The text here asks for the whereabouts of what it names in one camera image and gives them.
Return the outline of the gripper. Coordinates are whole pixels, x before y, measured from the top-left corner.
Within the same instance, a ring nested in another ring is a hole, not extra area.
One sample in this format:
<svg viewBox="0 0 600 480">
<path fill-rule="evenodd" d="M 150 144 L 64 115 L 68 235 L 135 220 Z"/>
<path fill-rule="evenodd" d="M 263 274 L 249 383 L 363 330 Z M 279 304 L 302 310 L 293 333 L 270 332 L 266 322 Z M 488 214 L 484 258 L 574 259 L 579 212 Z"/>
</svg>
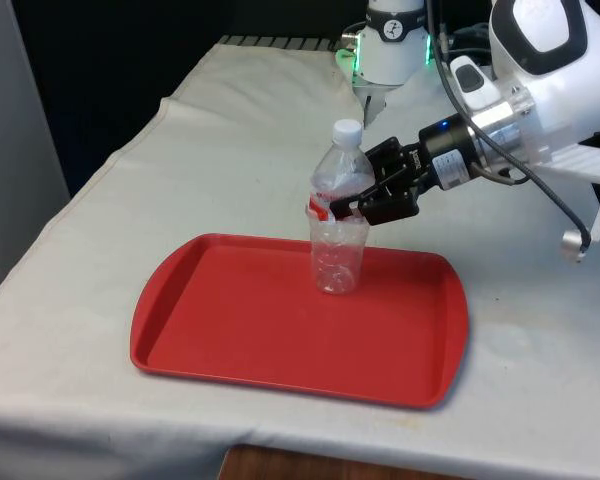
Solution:
<svg viewBox="0 0 600 480">
<path fill-rule="evenodd" d="M 401 145 L 396 137 L 391 137 L 365 152 L 376 184 L 414 186 L 425 173 L 425 166 L 441 190 L 451 190 L 478 177 L 472 165 L 479 160 L 479 155 L 460 115 L 452 115 L 421 129 L 418 140 Z M 334 200 L 329 204 L 329 210 L 337 220 L 361 218 L 371 226 L 419 214 L 417 198 L 410 191 L 392 194 L 387 187 L 377 186 Z"/>
</svg>

